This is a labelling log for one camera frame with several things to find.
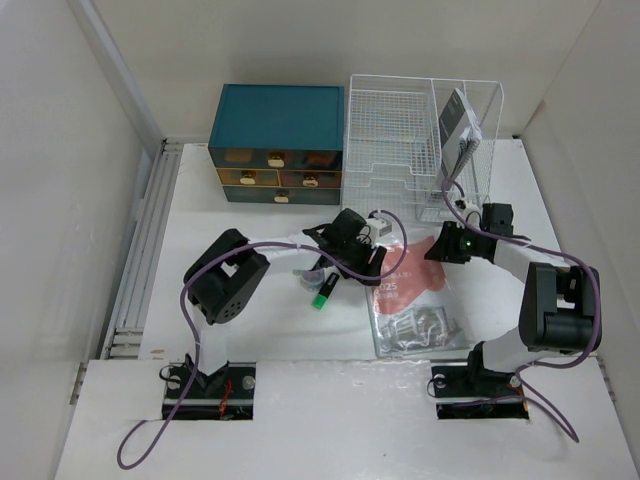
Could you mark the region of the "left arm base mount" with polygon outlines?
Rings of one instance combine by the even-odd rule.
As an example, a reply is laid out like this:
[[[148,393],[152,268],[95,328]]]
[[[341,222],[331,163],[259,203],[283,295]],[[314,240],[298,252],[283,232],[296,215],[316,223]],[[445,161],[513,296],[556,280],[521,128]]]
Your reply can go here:
[[[189,376],[190,370],[185,364],[169,364],[160,370],[159,378],[165,382],[163,420],[169,417]],[[252,420],[255,388],[255,363],[227,363],[210,376],[198,374],[173,419]]]

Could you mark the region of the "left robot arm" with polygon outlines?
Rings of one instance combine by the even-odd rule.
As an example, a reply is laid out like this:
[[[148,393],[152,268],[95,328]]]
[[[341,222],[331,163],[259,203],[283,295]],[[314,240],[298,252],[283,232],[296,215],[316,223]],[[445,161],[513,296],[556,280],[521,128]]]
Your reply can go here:
[[[258,241],[235,228],[224,231],[183,277],[179,306],[193,346],[181,363],[169,368],[169,401],[216,399],[233,390],[225,346],[207,354],[202,330],[239,316],[266,277],[291,274],[318,295],[338,279],[379,285],[390,274],[383,266],[387,251],[376,243],[391,230],[381,215],[374,211],[363,217],[346,208],[330,223],[283,239]]]

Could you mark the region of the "red booklet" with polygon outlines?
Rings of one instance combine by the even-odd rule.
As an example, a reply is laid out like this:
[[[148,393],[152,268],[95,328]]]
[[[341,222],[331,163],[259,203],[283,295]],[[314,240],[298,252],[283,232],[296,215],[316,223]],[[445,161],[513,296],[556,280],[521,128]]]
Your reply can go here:
[[[367,292],[379,359],[432,357],[471,346],[467,317],[442,264],[424,258],[438,234],[437,228],[410,229],[407,243],[399,233],[380,240],[387,250],[381,271],[397,269]]]

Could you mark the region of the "black spiral notebook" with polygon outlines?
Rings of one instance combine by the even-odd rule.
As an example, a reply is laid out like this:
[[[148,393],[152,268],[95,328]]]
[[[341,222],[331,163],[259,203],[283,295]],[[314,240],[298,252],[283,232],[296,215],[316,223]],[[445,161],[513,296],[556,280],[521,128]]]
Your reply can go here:
[[[439,119],[440,171],[434,187],[450,189],[445,180],[456,180],[479,148],[483,136],[475,111],[464,93],[455,88]]]

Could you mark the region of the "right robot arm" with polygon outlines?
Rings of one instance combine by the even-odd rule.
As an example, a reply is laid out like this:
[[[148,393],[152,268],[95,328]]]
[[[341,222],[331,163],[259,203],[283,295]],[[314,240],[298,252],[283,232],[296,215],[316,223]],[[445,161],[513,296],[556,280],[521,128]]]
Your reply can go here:
[[[518,368],[553,355],[590,354],[602,338],[599,273],[561,252],[528,244],[513,234],[509,204],[486,203],[478,226],[443,223],[424,258],[463,265],[482,258],[524,285],[518,325],[478,343],[460,371],[472,392],[487,393]]]

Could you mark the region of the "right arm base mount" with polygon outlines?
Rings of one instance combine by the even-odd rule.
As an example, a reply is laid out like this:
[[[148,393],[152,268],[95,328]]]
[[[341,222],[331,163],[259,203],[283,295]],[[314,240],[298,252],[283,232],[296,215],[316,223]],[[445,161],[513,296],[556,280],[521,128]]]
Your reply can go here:
[[[510,373],[473,373],[462,363],[433,363],[430,395],[439,420],[528,420],[522,388]]]

